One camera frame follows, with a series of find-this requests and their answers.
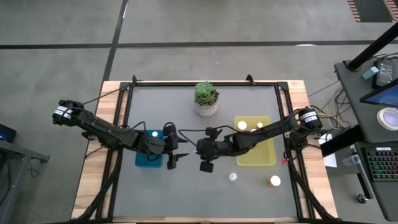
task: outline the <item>gray table surface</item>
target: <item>gray table surface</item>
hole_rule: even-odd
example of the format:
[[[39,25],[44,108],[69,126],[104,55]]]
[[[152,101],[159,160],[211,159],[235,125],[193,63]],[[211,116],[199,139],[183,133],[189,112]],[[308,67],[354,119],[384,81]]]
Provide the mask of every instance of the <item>gray table surface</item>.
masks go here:
[[[366,62],[358,72],[351,72],[341,62],[335,64],[335,69],[365,139],[371,143],[397,141],[397,133],[383,128],[376,119],[377,112],[386,106],[359,102],[362,96],[373,91],[371,78],[362,78],[362,74],[372,66],[373,62]]]
[[[193,87],[134,87],[128,125],[145,121],[147,129],[162,129],[172,121],[177,129],[203,129],[223,124],[234,126],[235,116],[269,116],[280,120],[273,86],[218,86],[216,114],[203,118],[193,109]],[[231,133],[224,129],[220,135]],[[187,133],[192,141],[205,133]],[[269,167],[240,167],[234,157],[214,161],[213,173],[199,170],[195,146],[179,144],[176,153],[189,152],[174,170],[140,168],[135,152],[124,150],[114,206],[114,217],[296,217],[287,166],[281,166],[285,149],[282,136],[273,139],[277,162]],[[230,182],[235,172],[238,178]],[[281,185],[270,187],[267,180],[278,175]]]

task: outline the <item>gray floor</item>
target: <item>gray floor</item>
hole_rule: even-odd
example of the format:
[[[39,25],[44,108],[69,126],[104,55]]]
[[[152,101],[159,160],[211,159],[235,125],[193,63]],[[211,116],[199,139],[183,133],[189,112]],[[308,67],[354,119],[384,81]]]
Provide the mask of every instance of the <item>gray floor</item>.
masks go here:
[[[0,45],[110,43],[121,2],[0,0]],[[344,0],[130,0],[120,42],[372,40],[391,25],[355,22]],[[303,79],[311,94],[336,80],[335,62],[365,47],[119,49],[110,80],[130,80],[132,74],[143,80],[242,79],[250,73],[255,79]],[[98,96],[108,54],[0,50],[0,123],[18,130],[16,143],[51,154],[38,178],[27,177],[14,223],[69,219],[87,142],[78,128],[54,126],[51,114],[59,99]],[[312,96],[311,104],[323,106],[337,86]],[[356,123],[351,111],[343,117]],[[354,201],[361,191],[355,176],[330,182],[341,218],[386,222],[376,201]]]

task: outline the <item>keyboard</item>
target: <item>keyboard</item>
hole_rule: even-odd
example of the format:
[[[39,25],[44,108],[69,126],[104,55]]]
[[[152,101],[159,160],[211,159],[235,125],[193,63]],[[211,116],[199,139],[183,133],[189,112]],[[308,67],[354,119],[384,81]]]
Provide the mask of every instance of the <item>keyboard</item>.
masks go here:
[[[398,151],[366,148],[366,157],[373,181],[398,181]]]

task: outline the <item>yellow container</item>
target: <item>yellow container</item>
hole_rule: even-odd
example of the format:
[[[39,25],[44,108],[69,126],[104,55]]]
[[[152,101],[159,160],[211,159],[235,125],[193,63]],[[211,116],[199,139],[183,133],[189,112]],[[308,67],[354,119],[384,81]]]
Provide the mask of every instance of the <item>yellow container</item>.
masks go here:
[[[258,129],[257,124],[262,123],[263,126],[271,124],[268,116],[236,116],[234,119],[235,129],[238,128],[238,123],[244,121],[247,124],[245,131],[252,131]],[[267,139],[251,149],[248,153],[236,157],[236,163],[239,166],[273,166],[276,163],[275,148],[273,139]]]

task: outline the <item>blue container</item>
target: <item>blue container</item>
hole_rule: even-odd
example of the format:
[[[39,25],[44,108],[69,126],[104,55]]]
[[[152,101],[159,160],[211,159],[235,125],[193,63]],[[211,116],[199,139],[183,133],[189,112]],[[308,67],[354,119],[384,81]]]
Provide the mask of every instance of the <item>blue container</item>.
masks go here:
[[[160,139],[163,139],[163,131],[162,130],[147,130],[148,136],[152,136],[153,132],[157,132],[157,137]],[[154,159],[157,156],[159,156],[156,160],[154,161],[149,161],[148,160],[148,154],[146,153],[136,153],[136,162],[135,165],[138,167],[162,167],[162,162],[163,162],[163,155],[151,155],[149,159]]]

